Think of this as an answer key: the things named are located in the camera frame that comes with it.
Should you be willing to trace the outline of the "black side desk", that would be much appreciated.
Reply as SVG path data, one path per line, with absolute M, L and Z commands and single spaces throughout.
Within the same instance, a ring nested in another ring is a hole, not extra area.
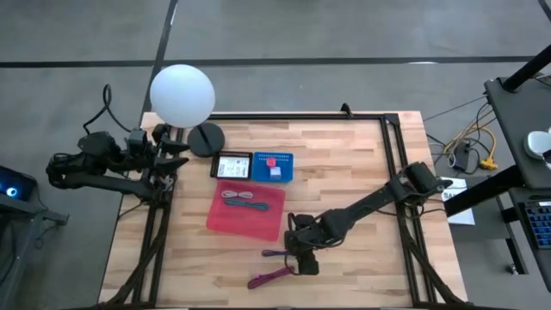
M 504 90 L 500 82 L 498 79 L 485 82 L 487 99 L 511 151 L 514 165 L 526 182 L 524 187 L 509 189 L 508 192 L 543 282 L 551 292 L 551 250 L 536 247 L 524 212 L 529 202 L 551 202 L 551 169 L 545 161 L 530 157 L 523 147 L 523 140 L 530 132 L 547 131 L 551 127 L 551 87 L 530 79 L 511 93 Z

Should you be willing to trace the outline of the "black keyboard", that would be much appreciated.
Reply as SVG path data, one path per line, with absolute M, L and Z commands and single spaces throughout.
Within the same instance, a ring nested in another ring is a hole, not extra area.
M 551 250 L 551 201 L 529 202 L 524 212 L 536 247 Z

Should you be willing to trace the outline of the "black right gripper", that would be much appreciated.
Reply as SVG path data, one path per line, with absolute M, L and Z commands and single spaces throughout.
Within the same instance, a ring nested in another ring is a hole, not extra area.
M 316 276 L 319 263 L 314 255 L 319 241 L 319 229 L 314 217 L 310 214 L 288 214 L 288 230 L 284 233 L 285 264 L 288 258 L 294 257 L 298 270 L 296 276 Z

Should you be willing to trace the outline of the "pink translucent bin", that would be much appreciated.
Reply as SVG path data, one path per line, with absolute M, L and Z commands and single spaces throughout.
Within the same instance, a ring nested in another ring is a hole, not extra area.
M 285 200 L 283 189 L 220 180 L 214 191 L 206 226 L 219 233 L 275 242 L 280 236 Z

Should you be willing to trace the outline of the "black aluminium table frame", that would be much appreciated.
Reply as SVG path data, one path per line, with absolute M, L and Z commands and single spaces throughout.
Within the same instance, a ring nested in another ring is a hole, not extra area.
M 345 208 L 383 186 L 403 165 L 430 162 L 417 112 L 217 113 L 232 152 L 290 152 L 294 178 L 286 212 L 316 215 Z M 217 182 L 207 158 L 178 172 L 164 252 L 145 273 L 137 300 L 146 307 L 409 307 L 426 300 L 423 275 L 404 255 L 393 207 L 359 221 L 343 245 L 319 251 L 317 276 L 284 276 L 247 288 L 278 270 L 269 243 L 207 228 Z

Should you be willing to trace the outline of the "black power adapter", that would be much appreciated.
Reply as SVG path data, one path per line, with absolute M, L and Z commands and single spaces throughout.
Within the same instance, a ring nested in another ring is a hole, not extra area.
M 466 171 L 468 168 L 469 160 L 469 149 L 470 145 L 468 143 L 461 142 L 454 151 L 455 162 L 452 167 L 455 170 Z

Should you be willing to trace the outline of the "white paper sheet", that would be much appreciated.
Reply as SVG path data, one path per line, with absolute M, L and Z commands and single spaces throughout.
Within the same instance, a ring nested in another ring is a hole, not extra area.
M 452 184 L 448 186 L 442 193 L 441 198 L 443 202 L 453 198 L 456 195 L 459 195 L 461 192 L 467 189 L 467 183 L 465 179 L 462 178 L 453 178 L 453 177 L 444 177 L 443 180 L 451 181 Z M 456 215 L 448 217 L 448 223 L 454 225 L 468 225 L 474 226 L 474 214 L 471 208 L 462 211 Z

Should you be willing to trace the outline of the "white round object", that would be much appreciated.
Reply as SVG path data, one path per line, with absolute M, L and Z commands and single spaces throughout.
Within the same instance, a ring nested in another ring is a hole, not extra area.
M 547 131 L 532 131 L 523 140 L 526 153 L 535 159 L 551 160 L 551 127 Z

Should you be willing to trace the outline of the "black round lamp base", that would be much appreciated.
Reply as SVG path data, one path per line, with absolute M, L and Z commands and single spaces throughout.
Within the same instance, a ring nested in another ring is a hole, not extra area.
M 188 134 L 189 150 L 199 158 L 210 158 L 220 152 L 226 142 L 222 129 L 213 123 L 202 123 Z

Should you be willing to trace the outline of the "black box with label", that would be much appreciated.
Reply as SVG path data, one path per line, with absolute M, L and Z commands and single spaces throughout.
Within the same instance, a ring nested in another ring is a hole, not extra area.
M 249 166 L 249 177 L 248 178 L 226 178 L 226 177 L 217 177 L 217 169 L 219 165 L 220 157 L 242 157 L 250 159 Z M 219 178 L 219 179 L 238 179 L 238 180 L 248 180 L 251 178 L 252 173 L 252 163 L 253 163 L 253 153 L 252 152 L 230 152 L 230 151 L 221 151 L 215 153 L 211 163 L 210 177 Z

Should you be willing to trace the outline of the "grey metal stand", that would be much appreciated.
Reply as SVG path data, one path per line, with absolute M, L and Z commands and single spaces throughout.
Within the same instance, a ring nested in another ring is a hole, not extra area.
M 60 214 L 44 209 L 29 201 L 20 201 L 0 195 L 0 214 L 8 216 L 8 223 L 22 221 L 21 231 L 14 234 L 11 247 L 11 260 L 7 270 L 0 276 L 0 310 L 8 310 L 20 285 L 22 275 L 33 251 L 34 242 L 40 235 L 44 220 L 55 226 L 65 226 L 68 214 Z

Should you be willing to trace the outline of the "black desk strut bar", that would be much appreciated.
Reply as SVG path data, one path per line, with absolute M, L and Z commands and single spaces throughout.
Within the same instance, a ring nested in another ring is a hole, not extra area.
M 445 201 L 444 208 L 448 217 L 461 213 L 481 202 L 487 201 L 513 188 L 522 188 L 526 185 L 521 171 L 516 165 L 502 170 L 493 177 L 467 188 Z

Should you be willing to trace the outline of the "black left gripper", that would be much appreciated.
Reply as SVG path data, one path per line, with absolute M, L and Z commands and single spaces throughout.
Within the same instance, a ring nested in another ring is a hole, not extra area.
M 173 172 L 188 163 L 188 158 L 166 158 L 163 152 L 179 154 L 186 152 L 190 146 L 179 141 L 171 140 L 171 127 L 157 124 L 152 131 L 153 141 L 148 139 L 147 131 L 134 129 L 126 139 L 126 169 L 141 171 L 152 169 L 156 172 Z

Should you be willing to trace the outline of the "black pole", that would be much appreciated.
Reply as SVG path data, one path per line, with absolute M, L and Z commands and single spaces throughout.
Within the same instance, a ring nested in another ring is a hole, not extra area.
M 514 93 L 517 89 L 532 78 L 537 72 L 551 63 L 551 44 L 539 52 L 513 75 L 501 81 L 504 90 Z

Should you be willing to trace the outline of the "black device with blue light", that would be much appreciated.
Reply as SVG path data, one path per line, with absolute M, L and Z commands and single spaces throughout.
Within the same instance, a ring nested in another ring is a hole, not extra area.
M 27 202 L 36 185 L 31 176 L 0 165 L 0 194 Z

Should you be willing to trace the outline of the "blue slotted basket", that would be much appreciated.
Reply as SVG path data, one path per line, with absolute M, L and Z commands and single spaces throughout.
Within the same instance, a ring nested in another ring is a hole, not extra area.
M 276 166 L 282 171 L 280 179 L 271 179 L 269 168 L 266 165 L 267 158 L 275 158 Z M 294 155 L 289 152 L 254 152 L 251 178 L 258 182 L 289 183 L 294 177 Z

